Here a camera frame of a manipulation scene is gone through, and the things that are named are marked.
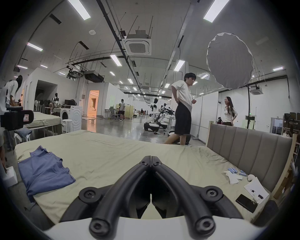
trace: folded blue cloth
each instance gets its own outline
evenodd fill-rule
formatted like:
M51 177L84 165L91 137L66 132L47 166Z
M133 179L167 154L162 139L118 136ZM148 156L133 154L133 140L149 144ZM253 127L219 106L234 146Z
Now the folded blue cloth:
M31 202L38 193L65 187L75 182L69 169L63 167L62 159L39 146L30 157L18 163L20 175Z

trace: beige bed sheet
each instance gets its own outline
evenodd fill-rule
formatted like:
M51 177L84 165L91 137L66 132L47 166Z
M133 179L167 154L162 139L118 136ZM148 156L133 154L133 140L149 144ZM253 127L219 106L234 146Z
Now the beige bed sheet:
M32 123L24 125L26 128L37 128L43 126L52 126L61 123L61 118L54 115L49 115L41 112L33 112L34 119Z
M17 161L28 158L29 153L39 145L62 158L64 167L68 167L70 174L76 179L76 182L69 186L34 196L55 224L81 189L114 184L147 155L159 157L189 184L200 187L214 185L221 188L248 221L253 221L268 201L265 199L258 205L254 214L236 203L235 200L240 194L253 199L244 189L248 183L246 177L239 183L230 185L223 171L233 165L207 147L164 145L79 130L18 144L15 148Z

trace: black shorts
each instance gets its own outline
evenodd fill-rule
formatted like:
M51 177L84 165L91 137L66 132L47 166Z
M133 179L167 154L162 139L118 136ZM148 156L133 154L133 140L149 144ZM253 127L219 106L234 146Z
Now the black shorts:
M183 103L178 104L175 112L175 118L175 134L189 135L191 131L192 117L191 112Z

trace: gray headboard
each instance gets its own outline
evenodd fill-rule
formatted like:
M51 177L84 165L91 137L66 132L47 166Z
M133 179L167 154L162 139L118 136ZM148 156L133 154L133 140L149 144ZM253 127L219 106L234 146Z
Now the gray headboard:
M256 176L272 192L286 169L292 140L252 129L211 124L206 146L247 174Z

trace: smartphone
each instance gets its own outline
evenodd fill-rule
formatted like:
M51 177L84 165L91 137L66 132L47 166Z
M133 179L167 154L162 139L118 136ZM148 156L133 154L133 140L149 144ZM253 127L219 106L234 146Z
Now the smartphone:
M252 200L250 200L249 198L247 198L246 196L244 196L243 194L241 194L237 199L236 202L243 206L244 208L246 208L249 212L254 213L256 207L257 207L257 203L253 202Z

